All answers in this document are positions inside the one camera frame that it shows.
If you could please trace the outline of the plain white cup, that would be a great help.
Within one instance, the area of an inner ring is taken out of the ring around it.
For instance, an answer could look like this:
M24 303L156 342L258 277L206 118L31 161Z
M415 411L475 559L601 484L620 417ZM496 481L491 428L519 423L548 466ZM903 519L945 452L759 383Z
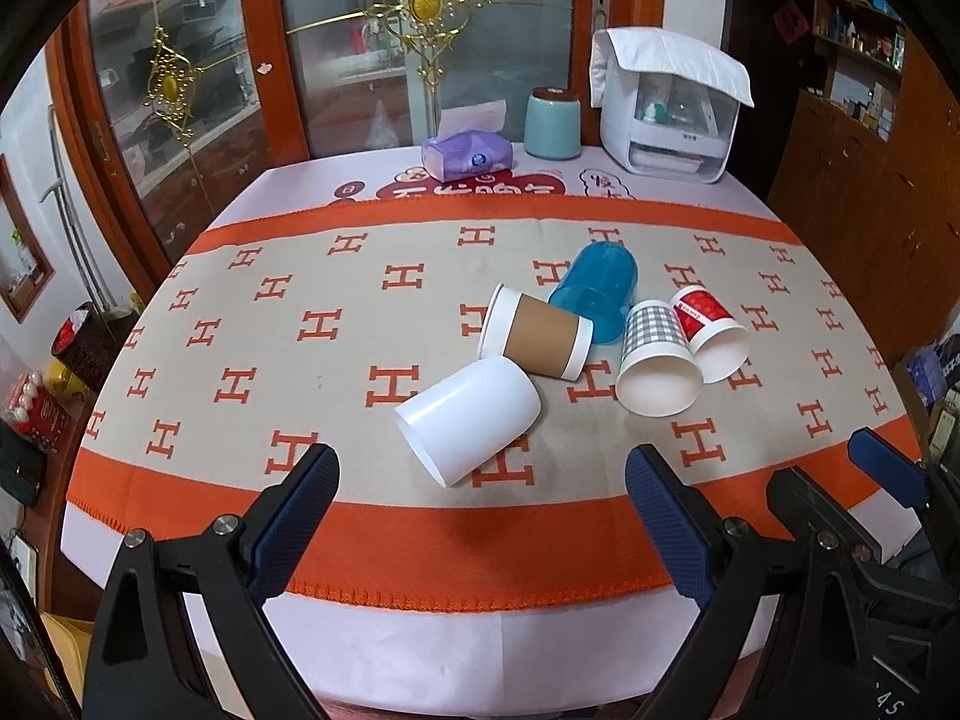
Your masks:
M534 383L505 356L477 359L395 408L405 442L443 488L469 476L540 415Z

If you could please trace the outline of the red white paper cup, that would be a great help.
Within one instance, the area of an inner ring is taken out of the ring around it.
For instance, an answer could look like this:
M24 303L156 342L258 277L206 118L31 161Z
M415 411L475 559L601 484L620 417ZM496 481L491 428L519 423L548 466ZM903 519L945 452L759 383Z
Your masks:
M704 383L735 374L748 358L748 333L731 312L699 284L679 289L670 298L686 344Z

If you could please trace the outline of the grey checked paper cup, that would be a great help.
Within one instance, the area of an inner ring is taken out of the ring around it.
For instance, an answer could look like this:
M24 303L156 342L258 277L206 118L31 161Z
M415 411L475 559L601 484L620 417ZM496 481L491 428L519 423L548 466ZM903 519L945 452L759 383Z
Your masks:
M633 305L615 382L620 405L633 415L667 418L690 408L702 388L703 374L674 309L658 299Z

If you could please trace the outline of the blue translucent plastic cup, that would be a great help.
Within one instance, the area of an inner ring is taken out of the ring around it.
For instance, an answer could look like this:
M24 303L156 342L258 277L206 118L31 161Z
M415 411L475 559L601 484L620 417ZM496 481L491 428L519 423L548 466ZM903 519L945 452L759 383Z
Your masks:
M619 341L635 296L640 269L630 250L616 242L591 242L579 252L548 304L592 322L592 341Z

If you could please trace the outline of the brown sleeve paper cup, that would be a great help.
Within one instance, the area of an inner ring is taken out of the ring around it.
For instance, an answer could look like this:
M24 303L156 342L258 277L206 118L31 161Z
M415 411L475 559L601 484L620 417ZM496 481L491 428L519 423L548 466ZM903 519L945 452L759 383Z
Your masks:
M583 372L594 323L505 284L491 294L477 358L505 356L534 376L574 382Z

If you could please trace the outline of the white printed tablecloth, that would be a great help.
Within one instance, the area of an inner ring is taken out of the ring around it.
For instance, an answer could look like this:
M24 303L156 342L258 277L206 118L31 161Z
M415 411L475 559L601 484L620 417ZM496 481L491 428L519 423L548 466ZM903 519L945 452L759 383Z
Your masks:
M265 172L199 238L218 224L337 202L459 195L501 199L521 193L654 200L781 223L734 177L695 184L633 176L596 148L566 163L521 158L505 174L454 185L434 182L421 169L415 149L402 148ZM846 507L884 554L896 553L918 530L916 517L875 484L861 504ZM106 580L128 532L114 532L75 509L67 497L62 548L94 582ZM431 715L542 713L641 694L656 684L697 614L692 601L667 580L613 600L491 613L345 605L298 595L290 587L265 611L316 694L355 706Z

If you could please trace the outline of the orange beige H blanket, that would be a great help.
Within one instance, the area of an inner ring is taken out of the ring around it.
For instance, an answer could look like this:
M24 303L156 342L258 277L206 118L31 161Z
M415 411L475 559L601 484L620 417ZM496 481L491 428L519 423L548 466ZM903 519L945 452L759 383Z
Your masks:
M413 455L398 405L472 362L491 293L545 296L593 242L630 250L641 293L704 286L750 355L680 415L615 394L619 351L542 379L539 421L454 486ZM338 496L298 595L428 613L613 600L667 575L623 484L652 444L726 515L778 531L766 481L797 463L844 505L872 481L846 440L914 454L905 406L850 303L777 221L654 200L521 193L337 202L218 224L146 308L89 417L68 502L114 532L200 532L322 442Z

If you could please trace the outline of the white countertop appliance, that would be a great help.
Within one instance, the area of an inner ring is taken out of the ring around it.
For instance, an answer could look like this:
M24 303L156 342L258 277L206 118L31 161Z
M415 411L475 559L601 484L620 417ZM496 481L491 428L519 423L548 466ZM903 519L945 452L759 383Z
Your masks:
M695 60L612 59L601 142L626 171L714 184L726 169L750 80L713 50Z

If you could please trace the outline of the wooden shelf with items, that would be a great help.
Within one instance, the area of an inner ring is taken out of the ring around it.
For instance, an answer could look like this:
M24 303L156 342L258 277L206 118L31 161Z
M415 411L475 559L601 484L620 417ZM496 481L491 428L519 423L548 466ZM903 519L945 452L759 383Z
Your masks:
M817 49L828 57L823 96L886 142L907 54L907 28L885 0L815 0Z

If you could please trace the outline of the white cloth on appliance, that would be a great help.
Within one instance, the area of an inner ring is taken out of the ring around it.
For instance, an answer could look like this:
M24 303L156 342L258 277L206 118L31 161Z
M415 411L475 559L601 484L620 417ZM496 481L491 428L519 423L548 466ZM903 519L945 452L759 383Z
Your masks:
M589 60L589 105L604 102L607 70L617 64L633 73L660 73L685 78L754 107L750 75L731 55L680 32L651 26L599 29L592 36Z

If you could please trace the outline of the teal canister brown lid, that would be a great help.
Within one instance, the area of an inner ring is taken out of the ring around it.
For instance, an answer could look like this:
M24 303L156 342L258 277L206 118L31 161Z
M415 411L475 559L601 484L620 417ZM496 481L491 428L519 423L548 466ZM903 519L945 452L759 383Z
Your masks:
M569 89L537 86L527 98L524 149L540 160L567 161L581 154L581 103Z

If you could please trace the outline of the purple tissue pack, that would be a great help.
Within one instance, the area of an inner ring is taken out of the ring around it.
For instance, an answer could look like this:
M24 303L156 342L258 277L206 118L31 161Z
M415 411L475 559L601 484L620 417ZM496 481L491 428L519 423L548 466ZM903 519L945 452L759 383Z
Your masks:
M506 171L512 166L512 143L485 130L428 138L421 145L421 165L441 184Z

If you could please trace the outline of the wooden glass cabinet doors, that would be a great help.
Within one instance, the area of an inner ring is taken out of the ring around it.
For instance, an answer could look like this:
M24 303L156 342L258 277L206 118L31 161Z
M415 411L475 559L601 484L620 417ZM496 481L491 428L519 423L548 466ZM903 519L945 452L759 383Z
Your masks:
M444 110L587 89L590 36L664 0L80 0L46 47L53 117L132 288L153 294L257 177L412 146Z

